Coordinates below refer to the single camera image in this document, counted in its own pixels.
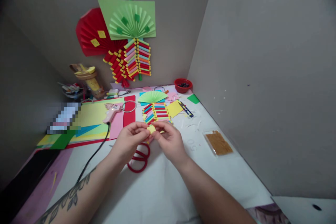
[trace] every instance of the red paper fan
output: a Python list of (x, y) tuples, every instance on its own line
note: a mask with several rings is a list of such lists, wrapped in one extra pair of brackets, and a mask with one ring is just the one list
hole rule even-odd
[(100, 8), (89, 10), (76, 26), (79, 44), (85, 56), (118, 52), (127, 40), (111, 40)]

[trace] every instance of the glue gun cord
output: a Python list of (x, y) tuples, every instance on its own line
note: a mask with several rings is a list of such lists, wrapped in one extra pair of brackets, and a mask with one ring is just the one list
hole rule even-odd
[(108, 129), (107, 129), (107, 133), (106, 133), (106, 137), (104, 139), (104, 141), (101, 143), (101, 145), (98, 147), (98, 149), (96, 150), (96, 152), (89, 158), (88, 162), (86, 163), (86, 165), (84, 166), (84, 169), (82, 170), (81, 174), (79, 175), (76, 184), (81, 180), (88, 164), (90, 163), (91, 159), (96, 155), (96, 153), (100, 150), (100, 148), (103, 146), (103, 144), (105, 143), (107, 136), (109, 135), (109, 131), (110, 131), (110, 123), (108, 124)]

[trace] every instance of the gray wall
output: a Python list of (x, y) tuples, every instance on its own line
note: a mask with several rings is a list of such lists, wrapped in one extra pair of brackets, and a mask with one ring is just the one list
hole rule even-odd
[(209, 0), (206, 8), (188, 78), (274, 195), (336, 198), (335, 4)]
[[(207, 4), (207, 0), (154, 1), (157, 37), (146, 39), (152, 47), (152, 76), (131, 83), (132, 87), (187, 77)], [(4, 11), (69, 82), (76, 81), (69, 64), (82, 62), (96, 66), (105, 88), (111, 88), (112, 72), (103, 56), (85, 57), (75, 33), (79, 18), (98, 6), (97, 0), (7, 0)]]
[(14, 23), (0, 13), (0, 190), (16, 175), (65, 101), (63, 78)]

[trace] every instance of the white table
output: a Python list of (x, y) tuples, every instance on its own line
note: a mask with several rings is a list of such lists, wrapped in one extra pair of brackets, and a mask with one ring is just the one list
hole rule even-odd
[[(173, 86), (169, 87), (169, 90), (174, 91)], [(141, 89), (133, 90), (129, 95), (135, 95), (137, 100), (140, 92)], [(190, 119), (182, 113), (173, 118), (173, 123), (181, 131), (185, 149), (190, 157), (244, 208), (273, 203), (270, 193), (220, 131), (203, 105), (192, 103), (183, 94), (180, 96), (194, 117)], [(143, 121), (142, 108), (140, 104), (136, 108), (136, 121)], [(221, 157), (213, 155), (202, 135), (202, 132), (212, 129), (222, 133), (234, 150), (233, 154)], [(109, 145), (113, 145), (114, 142), (115, 140), (105, 142), (91, 160), (83, 177), (109, 153)], [(87, 160), (99, 145), (100, 143), (95, 143), (73, 150), (48, 208), (73, 187)], [(150, 149), (146, 169), (136, 174), (125, 166), (92, 223), (200, 222), (191, 196), (175, 167), (167, 160), (156, 141), (150, 144)]]

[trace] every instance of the red scissors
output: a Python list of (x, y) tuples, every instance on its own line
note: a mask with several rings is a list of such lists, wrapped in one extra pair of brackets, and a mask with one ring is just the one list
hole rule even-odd
[(134, 169), (130, 166), (130, 164), (127, 163), (128, 168), (129, 168), (132, 172), (134, 172), (134, 173), (140, 173), (140, 172), (142, 172), (142, 171), (146, 168), (147, 163), (148, 163), (149, 155), (151, 154), (151, 150), (150, 150), (148, 144), (146, 144), (146, 143), (141, 143), (141, 144), (139, 144), (139, 145), (144, 145), (144, 146), (146, 146), (147, 149), (148, 149), (148, 154), (146, 155), (146, 154), (144, 154), (144, 153), (142, 153), (141, 151), (138, 151), (138, 150), (135, 151), (135, 153), (138, 154), (138, 155), (140, 155), (141, 157), (135, 157), (135, 156), (134, 156), (134, 157), (132, 157), (132, 159), (133, 159), (133, 160), (136, 160), (136, 161), (142, 161), (142, 162), (145, 162), (145, 164), (144, 164), (144, 166), (143, 166), (140, 170), (134, 170)]

